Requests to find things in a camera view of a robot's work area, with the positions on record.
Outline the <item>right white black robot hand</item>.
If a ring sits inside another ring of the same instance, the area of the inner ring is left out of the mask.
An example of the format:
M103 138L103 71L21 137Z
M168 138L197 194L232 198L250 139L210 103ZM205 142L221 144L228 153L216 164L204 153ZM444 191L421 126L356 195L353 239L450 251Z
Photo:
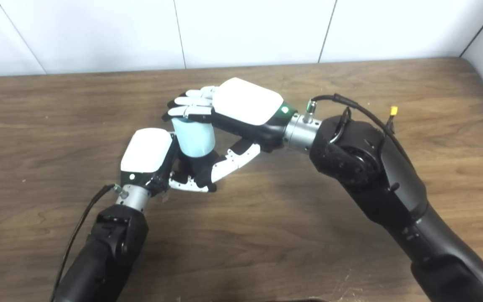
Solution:
M165 122L187 119L191 126L211 126L240 138L226 155L195 173L198 187L216 183L261 152L283 148L287 126L298 113L279 93L237 77L219 86L188 90L167 107Z

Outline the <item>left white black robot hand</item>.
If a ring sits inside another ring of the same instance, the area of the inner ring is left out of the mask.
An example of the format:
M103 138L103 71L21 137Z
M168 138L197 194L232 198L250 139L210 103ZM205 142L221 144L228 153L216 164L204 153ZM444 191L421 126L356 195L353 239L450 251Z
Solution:
M216 184L198 187L189 157L182 153L174 132L161 128L137 130L122 157L121 184L116 192L128 198L132 187L145 189L151 197L169 189L214 193Z

